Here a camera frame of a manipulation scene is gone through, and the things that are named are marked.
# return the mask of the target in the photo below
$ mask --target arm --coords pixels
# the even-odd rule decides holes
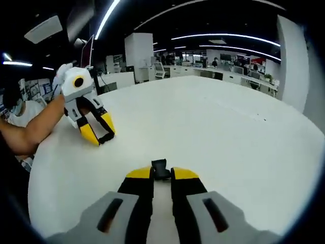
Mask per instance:
[[[38,145],[51,133],[64,113],[64,97],[59,95],[26,128],[11,125],[0,119],[0,131],[16,155],[34,154]]]

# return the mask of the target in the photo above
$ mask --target white table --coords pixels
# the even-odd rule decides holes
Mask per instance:
[[[196,172],[208,191],[243,209],[254,227],[284,234],[321,173],[323,133],[258,91],[186,76],[101,98],[117,130],[113,140],[95,147],[64,117],[36,153],[28,205],[44,237],[73,228],[87,207],[117,191],[128,172],[163,158],[168,168]]]

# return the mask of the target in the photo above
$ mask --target potted plant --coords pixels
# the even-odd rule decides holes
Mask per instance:
[[[272,77],[272,75],[270,75],[270,74],[265,74],[265,75],[264,75],[264,78],[265,78],[265,80],[268,81],[268,82],[271,82],[271,81],[273,80],[273,77]]]

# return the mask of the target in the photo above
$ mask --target computer monitor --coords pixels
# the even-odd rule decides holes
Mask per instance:
[[[157,71],[163,71],[163,66],[161,63],[154,63],[154,67]]]
[[[241,54],[237,54],[237,61],[241,64],[248,65],[250,63],[250,58]]]
[[[232,60],[232,57],[229,54],[223,54],[223,53],[221,53],[220,54],[220,60],[231,61]]]
[[[86,45],[82,48],[81,51],[81,68],[88,68],[91,65],[91,53],[92,53],[92,44],[93,44],[93,35],[90,37]]]

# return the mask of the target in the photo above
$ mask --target ceiling vent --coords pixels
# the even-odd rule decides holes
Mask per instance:
[[[24,36],[27,40],[37,44],[42,40],[62,31],[62,25],[57,15],[35,26]]]

